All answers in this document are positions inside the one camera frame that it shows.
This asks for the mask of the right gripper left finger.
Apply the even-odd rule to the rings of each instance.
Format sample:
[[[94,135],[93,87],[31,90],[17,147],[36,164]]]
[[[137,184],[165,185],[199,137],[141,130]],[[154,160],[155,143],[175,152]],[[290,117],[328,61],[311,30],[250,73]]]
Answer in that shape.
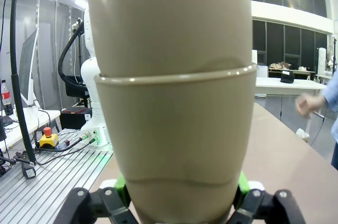
[[[72,189],[57,214],[54,223],[95,223],[108,218],[111,223],[137,223],[129,209],[131,198],[122,175],[106,180],[95,192],[85,188]]]

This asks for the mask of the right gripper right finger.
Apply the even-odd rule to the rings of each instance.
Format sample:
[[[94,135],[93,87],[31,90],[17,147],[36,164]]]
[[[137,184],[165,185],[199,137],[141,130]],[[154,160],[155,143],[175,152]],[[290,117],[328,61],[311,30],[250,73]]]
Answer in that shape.
[[[244,173],[239,176],[238,188],[233,201],[234,212],[230,223],[305,223],[292,192],[287,189],[266,192],[261,183],[249,182]]]

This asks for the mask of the person's left hand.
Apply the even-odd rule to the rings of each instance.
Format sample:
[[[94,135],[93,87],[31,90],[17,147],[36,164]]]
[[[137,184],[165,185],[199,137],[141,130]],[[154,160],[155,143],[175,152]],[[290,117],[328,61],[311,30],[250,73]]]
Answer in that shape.
[[[317,96],[302,94],[295,100],[295,107],[301,116],[308,117],[312,112],[318,111],[325,103],[326,99],[321,94]]]

